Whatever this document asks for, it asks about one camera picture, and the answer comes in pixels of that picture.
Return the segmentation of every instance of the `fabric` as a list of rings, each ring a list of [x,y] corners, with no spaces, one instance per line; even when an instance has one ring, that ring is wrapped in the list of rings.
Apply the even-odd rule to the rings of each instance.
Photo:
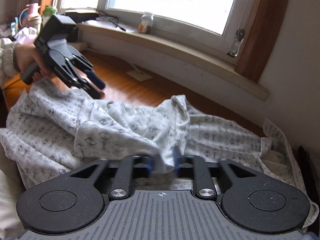
[[[217,162],[221,157],[289,183],[305,194],[300,169],[284,134],[271,122],[260,138],[233,121],[204,114],[184,95],[172,96],[157,107],[93,100],[83,90],[61,93],[48,79],[23,92],[10,110],[1,143],[18,163],[24,185],[64,174],[95,158],[123,159],[147,154],[155,158],[151,179],[137,179],[136,188],[190,188],[190,180],[172,176],[172,148]],[[305,226],[316,219],[311,209]]]
[[[0,86],[19,72],[13,65],[13,52],[17,43],[8,38],[0,39]]]
[[[25,190],[17,165],[4,155],[0,145],[0,238],[17,237],[23,226],[16,212],[16,203]]]

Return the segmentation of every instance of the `metal pivot bolt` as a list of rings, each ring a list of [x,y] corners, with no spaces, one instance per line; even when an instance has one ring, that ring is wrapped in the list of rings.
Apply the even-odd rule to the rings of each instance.
[[[203,188],[203,189],[199,190],[199,194],[204,197],[210,197],[210,196],[214,195],[214,191],[210,188]]]
[[[127,194],[127,192],[124,189],[115,189],[111,191],[111,195],[114,197],[123,197]]]

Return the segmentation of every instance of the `triangular cutout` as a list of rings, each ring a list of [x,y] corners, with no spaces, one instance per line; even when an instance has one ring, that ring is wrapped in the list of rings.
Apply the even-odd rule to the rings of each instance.
[[[97,168],[98,165],[92,165],[82,171],[79,171],[73,175],[71,175],[71,177],[73,178],[81,178],[81,179],[87,179],[91,176],[91,174],[94,172],[94,170]]]
[[[249,177],[255,177],[253,173],[243,170],[242,168],[234,165],[234,164],[229,164],[230,168],[233,170],[233,172],[236,174],[238,178],[249,178]]]

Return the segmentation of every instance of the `white bedding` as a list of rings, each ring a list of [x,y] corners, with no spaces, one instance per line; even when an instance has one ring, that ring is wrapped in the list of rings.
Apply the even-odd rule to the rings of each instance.
[[[203,114],[184,95],[172,96],[158,107],[93,100],[83,90],[62,94],[48,79],[23,92],[10,110],[7,129],[0,129],[8,158],[18,164],[26,188],[54,178],[94,158],[122,159],[148,154],[155,172],[172,170],[172,147],[185,155],[216,162],[227,157],[289,183],[305,194],[300,169],[279,128],[269,121],[260,138],[233,121]],[[171,174],[138,179],[139,187],[190,188],[191,181]],[[305,227],[318,216],[310,202]]]

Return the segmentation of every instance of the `puffy sleeve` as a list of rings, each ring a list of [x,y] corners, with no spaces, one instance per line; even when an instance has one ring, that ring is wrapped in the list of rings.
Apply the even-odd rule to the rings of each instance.
[[[0,39],[0,86],[19,73],[13,63],[13,52],[16,45],[16,42],[8,38]]]

